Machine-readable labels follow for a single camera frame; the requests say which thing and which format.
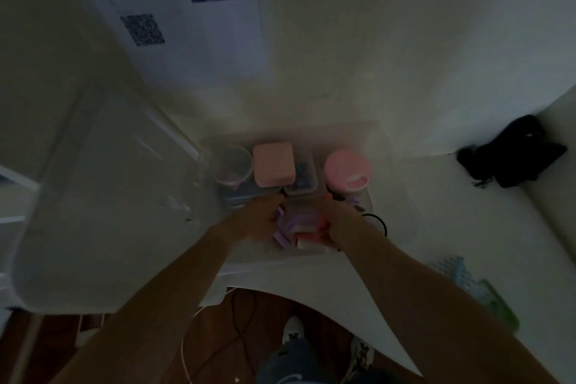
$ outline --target clear round container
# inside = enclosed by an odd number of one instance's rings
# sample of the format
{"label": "clear round container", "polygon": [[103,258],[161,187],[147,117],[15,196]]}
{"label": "clear round container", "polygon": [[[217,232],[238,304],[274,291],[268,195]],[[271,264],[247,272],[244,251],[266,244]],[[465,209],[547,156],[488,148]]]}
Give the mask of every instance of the clear round container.
{"label": "clear round container", "polygon": [[234,144],[213,147],[208,156],[208,173],[220,185],[237,189],[252,176],[254,162],[248,149]]}

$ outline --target hand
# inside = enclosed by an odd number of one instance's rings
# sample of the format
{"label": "hand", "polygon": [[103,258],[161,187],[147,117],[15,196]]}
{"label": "hand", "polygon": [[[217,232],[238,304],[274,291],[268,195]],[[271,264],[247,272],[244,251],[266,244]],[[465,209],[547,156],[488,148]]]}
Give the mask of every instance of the hand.
{"label": "hand", "polygon": [[212,226],[211,231],[230,246],[248,237],[255,240],[272,238],[278,228],[276,210],[283,202],[284,196],[281,194],[254,198],[227,219]]}
{"label": "hand", "polygon": [[343,250],[356,243],[359,237],[374,233],[380,235],[378,229],[370,225],[358,211],[344,202],[321,198],[314,199],[310,203],[328,218],[330,222],[328,235]]}

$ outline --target person's left hand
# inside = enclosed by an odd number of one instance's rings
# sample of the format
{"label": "person's left hand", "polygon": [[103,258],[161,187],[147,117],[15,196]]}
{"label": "person's left hand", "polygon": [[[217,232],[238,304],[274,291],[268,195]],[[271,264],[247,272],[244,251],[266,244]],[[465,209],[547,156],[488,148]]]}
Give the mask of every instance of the person's left hand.
{"label": "person's left hand", "polygon": [[276,211],[283,202],[284,196],[281,194],[254,198],[227,219],[212,226],[212,232],[231,246],[248,237],[255,240],[271,238],[278,228]]}

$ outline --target white sneaker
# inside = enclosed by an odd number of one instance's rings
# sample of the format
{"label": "white sneaker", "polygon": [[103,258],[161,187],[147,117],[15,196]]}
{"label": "white sneaker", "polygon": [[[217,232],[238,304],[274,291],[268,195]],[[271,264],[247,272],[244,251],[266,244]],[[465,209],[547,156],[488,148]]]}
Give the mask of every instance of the white sneaker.
{"label": "white sneaker", "polygon": [[292,316],[284,325],[284,335],[282,336],[282,344],[295,338],[304,338],[304,325],[297,316]]}
{"label": "white sneaker", "polygon": [[350,366],[348,367],[348,372],[342,378],[341,384],[350,381],[356,375],[366,372],[374,362],[374,348],[361,338],[354,336],[352,343],[350,343],[350,351],[352,352]]}

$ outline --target jeans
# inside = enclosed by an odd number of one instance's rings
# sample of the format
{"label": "jeans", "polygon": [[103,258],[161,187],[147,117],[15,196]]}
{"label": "jeans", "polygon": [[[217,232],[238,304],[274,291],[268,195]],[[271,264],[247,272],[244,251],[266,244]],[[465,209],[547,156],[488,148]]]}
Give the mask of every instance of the jeans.
{"label": "jeans", "polygon": [[[282,345],[258,371],[256,384],[289,384],[306,382],[336,384],[318,365],[312,347],[304,338],[295,338]],[[382,370],[368,369],[356,375],[349,384],[392,383],[389,375]]]}

